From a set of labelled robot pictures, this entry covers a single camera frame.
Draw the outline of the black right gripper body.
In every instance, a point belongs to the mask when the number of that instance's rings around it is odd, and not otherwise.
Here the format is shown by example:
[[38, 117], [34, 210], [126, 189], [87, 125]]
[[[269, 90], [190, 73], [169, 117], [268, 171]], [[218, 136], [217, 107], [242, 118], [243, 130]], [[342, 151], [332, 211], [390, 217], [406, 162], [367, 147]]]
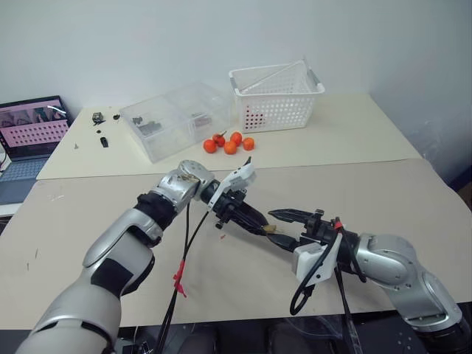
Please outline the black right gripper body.
[[301, 246], [310, 243], [319, 243], [325, 246], [335, 240], [338, 231], [334, 228], [332, 221], [322, 219], [324, 211], [317, 209], [314, 213], [308, 213], [302, 222], [305, 230], [301, 233], [299, 243]]

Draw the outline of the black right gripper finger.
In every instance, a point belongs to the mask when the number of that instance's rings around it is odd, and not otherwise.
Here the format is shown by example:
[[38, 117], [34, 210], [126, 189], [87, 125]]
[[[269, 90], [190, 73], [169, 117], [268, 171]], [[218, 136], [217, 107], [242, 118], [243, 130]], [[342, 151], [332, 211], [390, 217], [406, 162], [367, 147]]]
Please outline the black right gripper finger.
[[268, 212], [270, 216], [286, 223], [307, 223], [312, 217], [312, 212], [298, 209], [274, 209]]
[[282, 234], [268, 234], [266, 236], [274, 245], [278, 246], [284, 251], [293, 253], [294, 250], [300, 247], [300, 242], [293, 237]]

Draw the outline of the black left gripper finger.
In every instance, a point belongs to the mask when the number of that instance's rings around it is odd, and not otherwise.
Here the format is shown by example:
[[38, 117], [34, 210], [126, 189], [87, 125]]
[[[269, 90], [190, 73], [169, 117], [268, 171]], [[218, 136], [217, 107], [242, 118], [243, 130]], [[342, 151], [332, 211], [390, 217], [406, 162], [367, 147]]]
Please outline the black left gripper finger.
[[260, 222], [251, 218], [240, 218], [236, 217], [233, 218], [232, 221], [236, 223], [240, 228], [246, 230], [247, 232], [253, 235], [267, 235], [266, 231], [264, 230], [264, 226], [266, 226], [265, 222]]
[[240, 206], [240, 211], [242, 212], [244, 218], [250, 223], [252, 226], [266, 226], [268, 225], [268, 221], [266, 217], [256, 210], [254, 207], [248, 204], [242, 204]]

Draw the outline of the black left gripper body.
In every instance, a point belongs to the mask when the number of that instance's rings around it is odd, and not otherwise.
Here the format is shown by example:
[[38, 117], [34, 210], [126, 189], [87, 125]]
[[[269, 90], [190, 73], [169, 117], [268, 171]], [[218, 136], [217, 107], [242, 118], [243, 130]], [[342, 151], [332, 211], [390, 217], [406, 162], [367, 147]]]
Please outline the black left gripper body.
[[229, 190], [221, 194], [213, 208], [213, 212], [218, 219], [215, 224], [217, 229], [222, 229], [223, 225], [230, 222], [233, 218], [244, 218], [240, 211], [240, 206], [246, 204], [244, 201], [245, 197], [246, 193], [240, 190]]

